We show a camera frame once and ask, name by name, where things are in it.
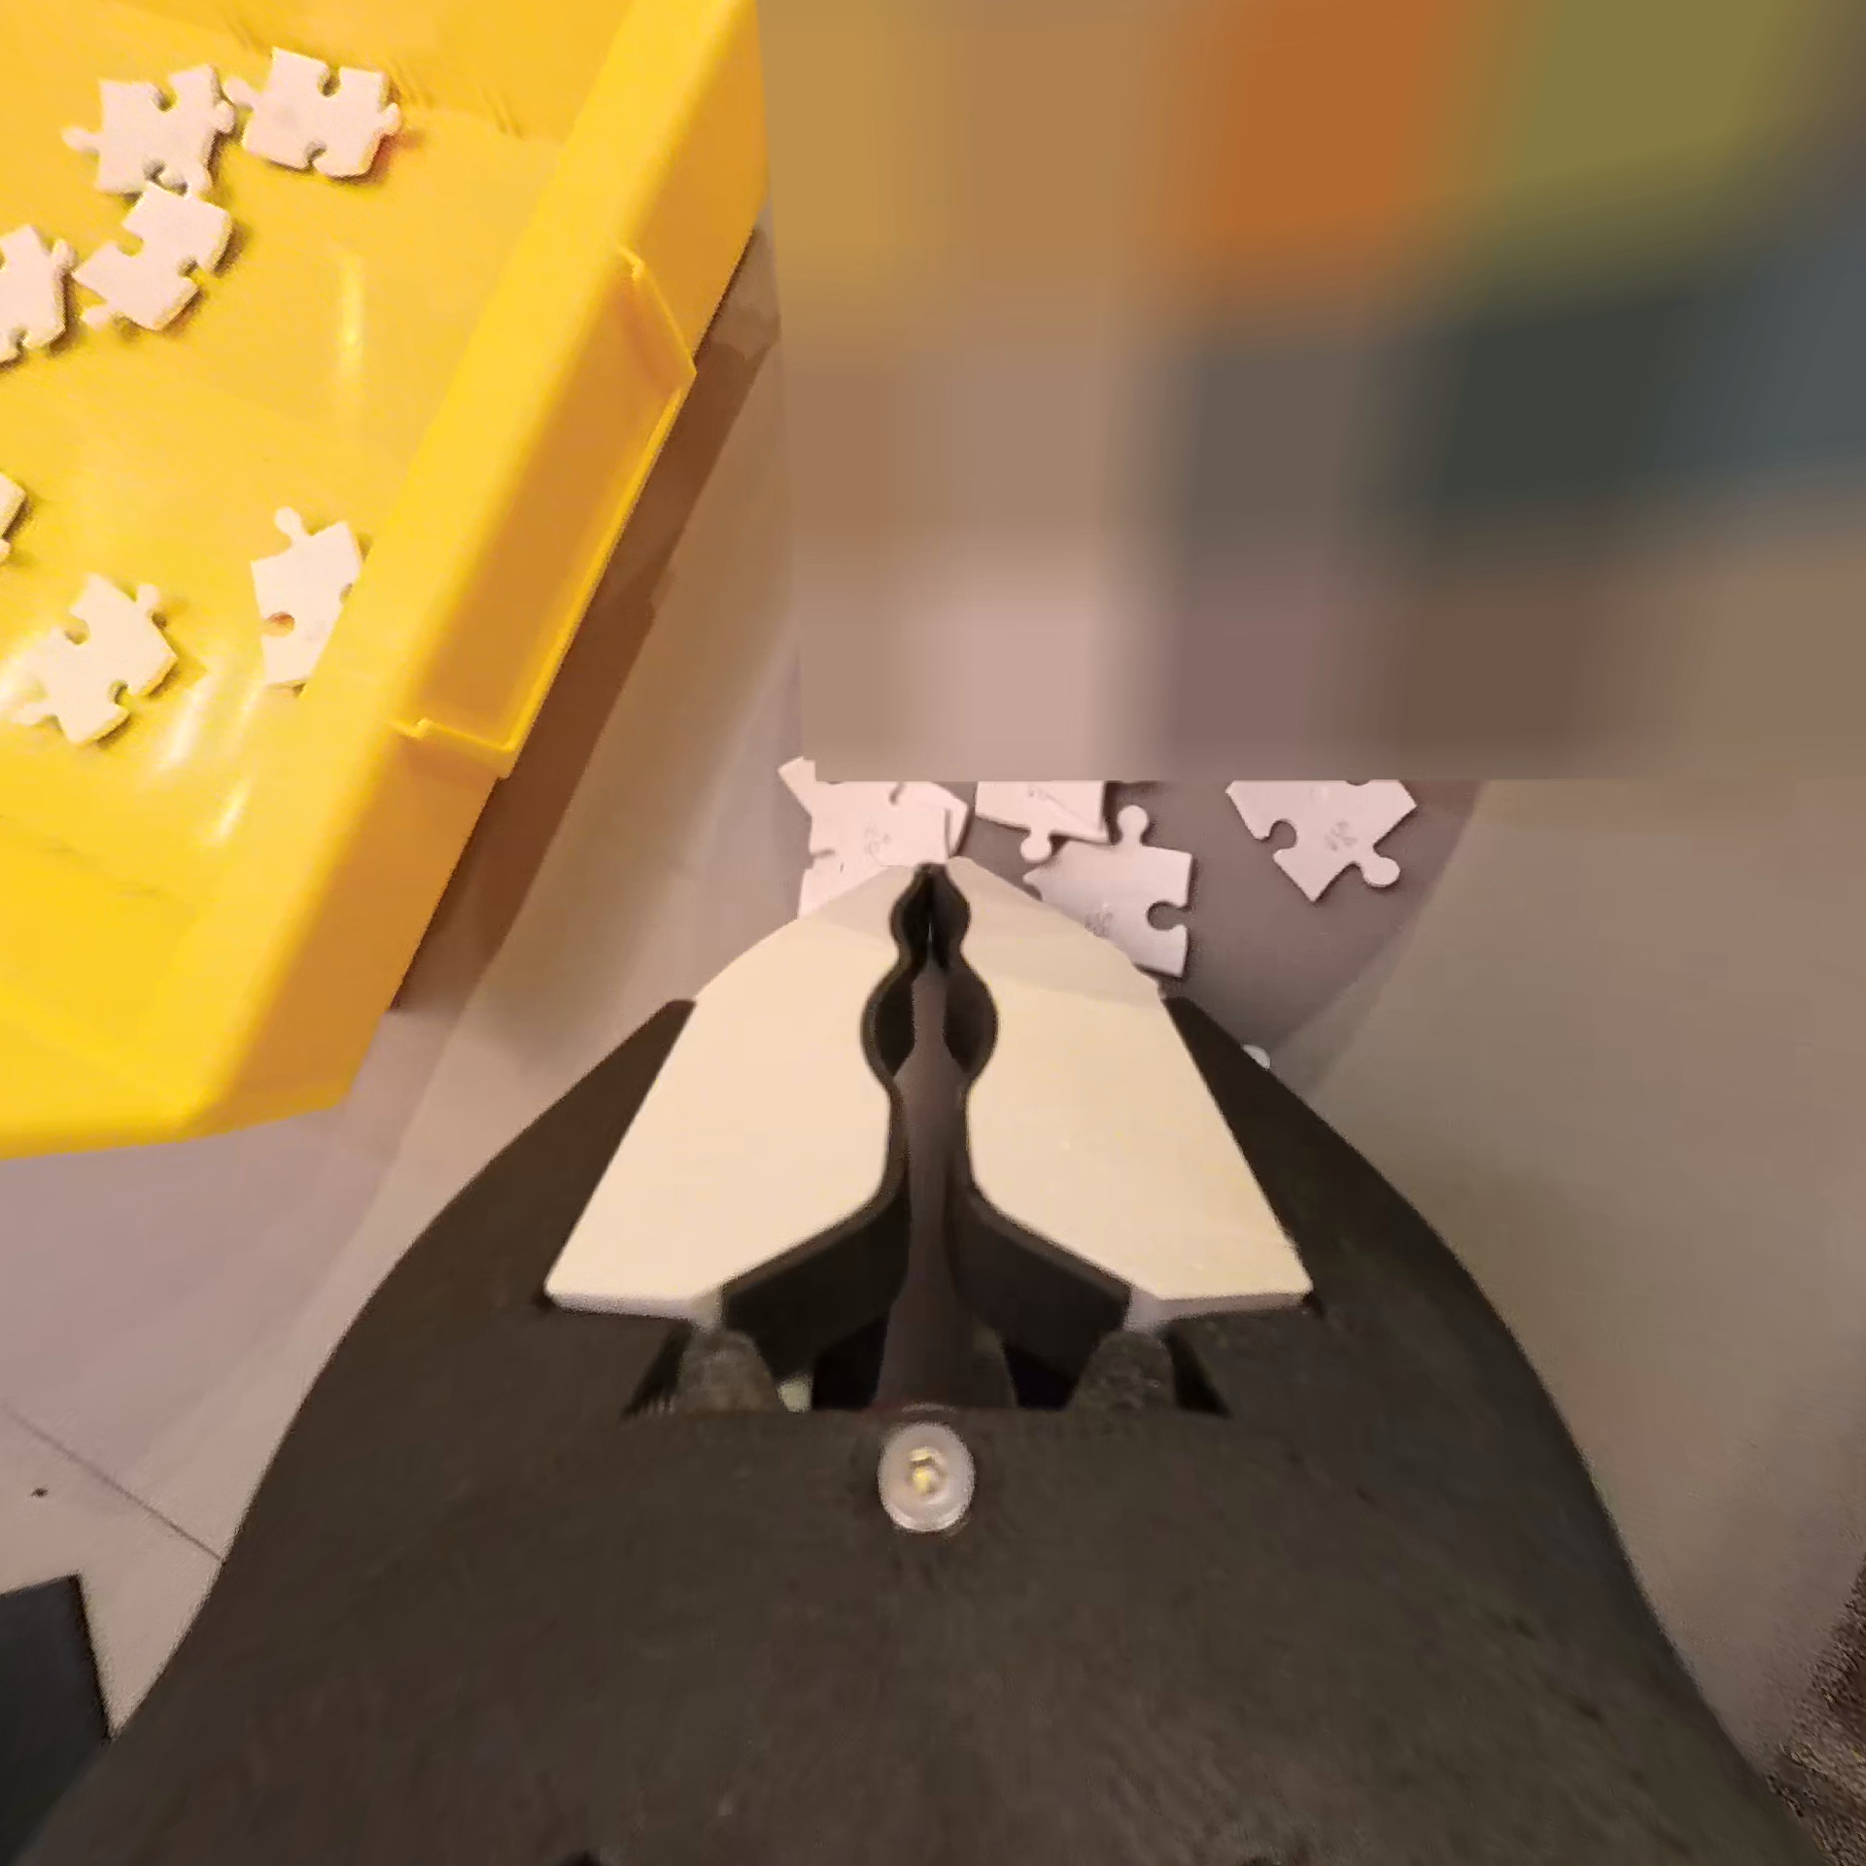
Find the yellow plastic tray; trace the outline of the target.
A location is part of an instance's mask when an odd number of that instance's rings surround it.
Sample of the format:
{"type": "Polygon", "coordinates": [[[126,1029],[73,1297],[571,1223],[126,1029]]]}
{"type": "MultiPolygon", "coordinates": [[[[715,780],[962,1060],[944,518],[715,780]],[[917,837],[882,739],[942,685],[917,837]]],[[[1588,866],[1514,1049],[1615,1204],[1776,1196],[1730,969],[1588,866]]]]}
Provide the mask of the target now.
{"type": "Polygon", "coordinates": [[[754,5],[4,5],[4,230],[126,203],[99,83],[381,73],[371,174],[221,145],[161,333],[4,366],[4,1157],[336,1103],[674,430],[765,199],[754,5]]]}

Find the cluster of white puzzle pieces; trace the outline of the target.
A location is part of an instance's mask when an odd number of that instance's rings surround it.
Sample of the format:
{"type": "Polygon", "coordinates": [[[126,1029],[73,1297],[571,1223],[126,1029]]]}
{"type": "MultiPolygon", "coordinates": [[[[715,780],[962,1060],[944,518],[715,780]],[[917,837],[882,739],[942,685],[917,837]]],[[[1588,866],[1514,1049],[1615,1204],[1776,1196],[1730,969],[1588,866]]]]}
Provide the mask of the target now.
{"type": "MultiPolygon", "coordinates": [[[[1102,780],[987,780],[972,802],[929,780],[826,780],[810,759],[789,759],[777,782],[806,819],[806,868],[799,916],[810,916],[888,870],[944,868],[973,823],[1018,837],[1022,885],[1137,969],[1185,977],[1191,934],[1154,922],[1187,911],[1195,858],[1150,843],[1139,806],[1110,809],[1102,780]]],[[[1401,868],[1386,841],[1417,811],[1399,780],[1257,782],[1224,788],[1246,833],[1306,903],[1319,903],[1343,876],[1386,891],[1401,868]]]]}

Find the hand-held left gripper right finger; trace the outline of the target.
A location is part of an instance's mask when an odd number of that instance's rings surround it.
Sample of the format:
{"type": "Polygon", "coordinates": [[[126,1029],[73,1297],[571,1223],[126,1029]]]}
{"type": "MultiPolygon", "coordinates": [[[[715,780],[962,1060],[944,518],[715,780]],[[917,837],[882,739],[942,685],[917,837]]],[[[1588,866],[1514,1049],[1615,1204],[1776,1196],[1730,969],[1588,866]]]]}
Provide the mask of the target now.
{"type": "Polygon", "coordinates": [[[933,959],[944,1270],[991,1398],[1063,1408],[1108,1342],[1314,1295],[1172,1004],[1115,946],[954,860],[933,874],[933,959]]]}

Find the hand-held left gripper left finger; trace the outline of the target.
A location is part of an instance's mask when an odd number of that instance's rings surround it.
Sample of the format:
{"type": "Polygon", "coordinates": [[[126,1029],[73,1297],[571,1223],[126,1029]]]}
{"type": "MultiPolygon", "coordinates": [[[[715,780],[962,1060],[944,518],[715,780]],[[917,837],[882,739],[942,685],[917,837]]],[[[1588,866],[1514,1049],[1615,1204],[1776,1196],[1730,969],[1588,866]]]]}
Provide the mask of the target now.
{"type": "Polygon", "coordinates": [[[730,1332],[816,1408],[874,1404],[911,1255],[933,870],[886,868],[719,971],[546,1274],[561,1311],[730,1332]]]}

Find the scattered white puzzle pieces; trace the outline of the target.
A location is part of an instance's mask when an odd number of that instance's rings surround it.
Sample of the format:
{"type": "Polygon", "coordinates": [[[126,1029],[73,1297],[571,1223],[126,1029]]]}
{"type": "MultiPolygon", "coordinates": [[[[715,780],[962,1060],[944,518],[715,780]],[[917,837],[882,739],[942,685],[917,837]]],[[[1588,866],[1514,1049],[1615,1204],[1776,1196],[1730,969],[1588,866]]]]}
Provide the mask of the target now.
{"type": "MultiPolygon", "coordinates": [[[[221,271],[235,222],[217,201],[217,158],[235,139],[258,162],[328,182],[369,178],[404,127],[381,69],[332,67],[276,48],[264,83],[221,79],[208,65],[165,83],[101,81],[99,119],[60,131],[95,166],[95,187],[126,201],[118,236],[87,255],[33,226],[4,232],[2,362],[46,355],[77,322],[87,331],[163,335],[221,271]]],[[[163,600],[87,574],[66,623],[15,656],[11,720],[54,728],[64,743],[101,745],[177,670],[163,600]]]]}

